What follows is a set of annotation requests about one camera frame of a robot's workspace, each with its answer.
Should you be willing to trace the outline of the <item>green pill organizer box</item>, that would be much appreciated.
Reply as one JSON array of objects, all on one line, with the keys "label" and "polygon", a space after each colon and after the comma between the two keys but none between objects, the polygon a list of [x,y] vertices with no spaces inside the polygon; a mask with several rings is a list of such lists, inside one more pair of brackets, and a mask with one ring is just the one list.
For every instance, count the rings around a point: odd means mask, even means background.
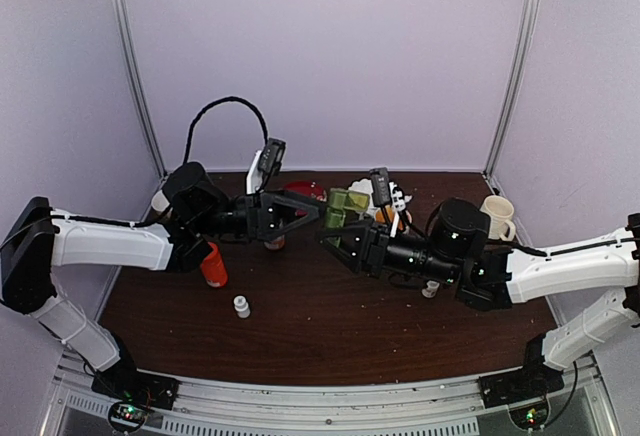
[{"label": "green pill organizer box", "polygon": [[370,201],[371,196],[367,193],[331,188],[327,199],[324,228],[342,228],[349,221],[362,219],[369,209]]}]

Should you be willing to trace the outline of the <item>white labelled pill bottle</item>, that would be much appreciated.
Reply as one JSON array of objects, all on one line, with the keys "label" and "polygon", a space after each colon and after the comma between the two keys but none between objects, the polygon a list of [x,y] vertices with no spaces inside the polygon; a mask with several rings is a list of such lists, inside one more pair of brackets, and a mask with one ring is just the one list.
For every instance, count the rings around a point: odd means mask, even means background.
[{"label": "white labelled pill bottle", "polygon": [[424,298],[432,299],[434,298],[438,290],[440,289],[441,284],[437,281],[429,280],[426,282],[425,286],[421,289],[421,295]]}]

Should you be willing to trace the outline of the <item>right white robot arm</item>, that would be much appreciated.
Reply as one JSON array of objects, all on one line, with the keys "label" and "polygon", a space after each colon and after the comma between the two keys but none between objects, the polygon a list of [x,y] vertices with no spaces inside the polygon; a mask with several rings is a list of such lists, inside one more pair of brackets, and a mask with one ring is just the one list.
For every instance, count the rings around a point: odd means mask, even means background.
[{"label": "right white robot arm", "polygon": [[455,289],[478,311],[508,309],[556,293],[606,288],[567,324],[534,342],[529,361],[513,375],[519,396],[535,396],[576,359],[639,322],[639,216],[610,234],[548,249],[489,238],[490,218],[472,203],[449,198],[432,213],[426,234],[393,235],[373,219],[317,232],[318,242],[354,273],[388,271]]}]

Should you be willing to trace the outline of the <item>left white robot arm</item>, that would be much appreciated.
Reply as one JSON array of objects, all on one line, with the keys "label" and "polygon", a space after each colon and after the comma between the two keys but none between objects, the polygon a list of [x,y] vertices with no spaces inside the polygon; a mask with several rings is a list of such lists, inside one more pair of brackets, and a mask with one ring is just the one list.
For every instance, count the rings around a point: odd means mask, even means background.
[{"label": "left white robot arm", "polygon": [[88,319],[54,285],[52,268],[104,265],[191,272],[210,254],[212,238],[271,242],[325,213],[322,202],[288,190],[230,198],[197,162],[179,167],[161,192],[168,206],[154,222],[76,215],[34,197],[1,244],[2,304],[34,318],[79,353],[123,400],[143,392],[142,375],[125,344]]}]

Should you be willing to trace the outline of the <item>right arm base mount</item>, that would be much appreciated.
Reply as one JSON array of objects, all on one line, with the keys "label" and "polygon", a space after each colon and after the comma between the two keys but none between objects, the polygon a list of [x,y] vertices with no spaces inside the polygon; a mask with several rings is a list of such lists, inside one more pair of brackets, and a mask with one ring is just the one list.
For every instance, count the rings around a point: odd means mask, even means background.
[{"label": "right arm base mount", "polygon": [[546,366],[484,376],[478,383],[485,408],[543,397],[564,388],[563,373]]}]

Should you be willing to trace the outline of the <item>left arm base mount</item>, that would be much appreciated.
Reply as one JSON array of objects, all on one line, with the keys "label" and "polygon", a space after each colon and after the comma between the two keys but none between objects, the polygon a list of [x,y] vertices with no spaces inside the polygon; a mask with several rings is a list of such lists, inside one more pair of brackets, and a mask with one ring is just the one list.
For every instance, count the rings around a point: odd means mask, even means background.
[{"label": "left arm base mount", "polygon": [[145,408],[171,410],[179,381],[172,377],[113,367],[104,372],[97,371],[91,389],[95,393]]}]

